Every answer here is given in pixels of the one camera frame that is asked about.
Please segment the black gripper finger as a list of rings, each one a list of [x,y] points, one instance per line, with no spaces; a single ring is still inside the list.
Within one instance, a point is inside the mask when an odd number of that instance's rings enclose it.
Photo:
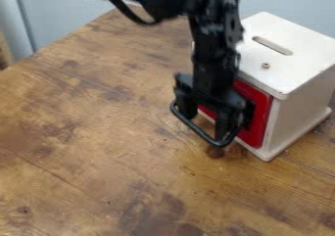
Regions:
[[[176,109],[186,119],[193,119],[197,115],[196,103],[185,95],[178,95],[176,97]]]
[[[244,114],[241,112],[218,112],[216,117],[214,139],[233,139],[242,125]]]

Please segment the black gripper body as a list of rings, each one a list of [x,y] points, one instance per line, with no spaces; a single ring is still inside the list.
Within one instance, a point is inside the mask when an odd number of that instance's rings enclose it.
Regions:
[[[238,0],[208,0],[204,11],[188,22],[193,40],[192,86],[204,96],[224,100],[238,71]]]

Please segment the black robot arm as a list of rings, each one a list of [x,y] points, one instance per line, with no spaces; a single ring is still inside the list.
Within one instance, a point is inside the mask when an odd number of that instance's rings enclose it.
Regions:
[[[224,147],[248,125],[252,104],[233,90],[242,40],[238,0],[108,0],[136,24],[188,18],[192,34],[190,73],[177,73],[169,109],[212,145]]]

